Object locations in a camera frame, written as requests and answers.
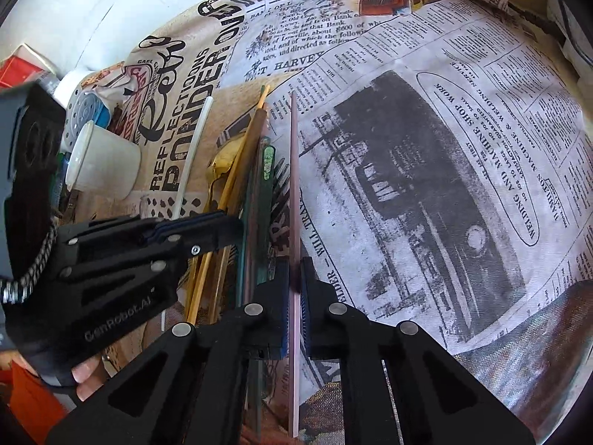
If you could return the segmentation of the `orange sleeve forearm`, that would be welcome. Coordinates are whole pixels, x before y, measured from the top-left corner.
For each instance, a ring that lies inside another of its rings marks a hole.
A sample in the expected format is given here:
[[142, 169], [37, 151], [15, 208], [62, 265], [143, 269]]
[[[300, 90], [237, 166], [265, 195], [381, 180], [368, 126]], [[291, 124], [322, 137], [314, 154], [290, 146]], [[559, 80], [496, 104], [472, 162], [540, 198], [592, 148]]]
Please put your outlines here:
[[44, 444], [50, 430], [67, 415], [51, 391], [16, 363], [1, 371], [1, 397], [35, 444]]

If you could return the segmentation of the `person's left hand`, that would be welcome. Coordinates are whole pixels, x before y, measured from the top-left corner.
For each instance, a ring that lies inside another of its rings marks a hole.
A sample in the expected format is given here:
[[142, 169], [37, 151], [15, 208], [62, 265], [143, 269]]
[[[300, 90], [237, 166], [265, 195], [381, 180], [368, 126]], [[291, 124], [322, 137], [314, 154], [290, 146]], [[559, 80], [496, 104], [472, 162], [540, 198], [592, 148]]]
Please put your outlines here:
[[110, 378], [100, 355], [90, 357], [72, 369], [75, 379], [76, 395], [80, 401], [86, 401]]

